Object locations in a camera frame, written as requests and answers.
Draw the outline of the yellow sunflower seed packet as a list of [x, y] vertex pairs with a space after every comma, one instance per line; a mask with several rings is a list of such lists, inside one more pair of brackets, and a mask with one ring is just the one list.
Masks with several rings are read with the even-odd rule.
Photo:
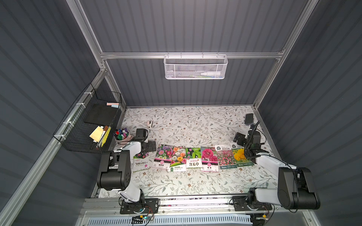
[[237, 144], [231, 144], [231, 148], [233, 151], [233, 156], [237, 167], [247, 167], [254, 165], [254, 163], [251, 160], [245, 157], [244, 147], [239, 146]]

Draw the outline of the chrysanthemum seed packet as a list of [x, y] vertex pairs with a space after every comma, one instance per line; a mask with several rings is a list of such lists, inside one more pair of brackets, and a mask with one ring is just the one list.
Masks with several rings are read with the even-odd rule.
[[153, 168], [168, 170], [170, 168], [173, 156], [174, 146], [159, 145], [153, 161]]

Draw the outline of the pink hollyhock seed packet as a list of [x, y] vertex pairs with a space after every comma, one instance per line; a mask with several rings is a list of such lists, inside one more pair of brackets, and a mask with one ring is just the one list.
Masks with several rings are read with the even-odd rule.
[[201, 161], [202, 172], [219, 171], [217, 152], [214, 147], [201, 147]]

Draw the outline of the green mimosa seed packet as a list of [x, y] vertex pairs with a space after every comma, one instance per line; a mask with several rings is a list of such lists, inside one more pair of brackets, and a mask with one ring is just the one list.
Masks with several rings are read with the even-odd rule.
[[186, 168], [195, 169], [202, 167], [201, 148], [186, 148]]

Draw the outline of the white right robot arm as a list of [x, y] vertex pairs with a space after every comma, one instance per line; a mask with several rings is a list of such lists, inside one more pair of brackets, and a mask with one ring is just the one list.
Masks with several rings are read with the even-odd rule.
[[321, 201], [317, 193], [313, 175], [308, 168], [286, 163], [261, 148], [261, 132], [252, 124], [247, 133], [236, 133], [233, 141], [244, 148], [244, 156], [254, 164], [264, 167], [277, 176], [277, 188], [251, 188], [246, 202], [251, 210], [262, 204], [279, 205], [286, 210], [317, 210]]

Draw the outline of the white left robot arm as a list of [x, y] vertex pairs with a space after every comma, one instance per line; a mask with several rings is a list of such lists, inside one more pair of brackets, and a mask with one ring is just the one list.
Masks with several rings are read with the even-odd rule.
[[156, 150], [155, 141], [148, 141], [149, 130], [137, 129], [132, 136], [124, 128], [116, 130], [113, 149], [101, 156], [97, 186], [107, 191], [118, 190], [123, 200], [130, 204], [144, 204], [144, 193], [131, 182], [132, 161], [136, 156], [141, 158], [148, 152]]

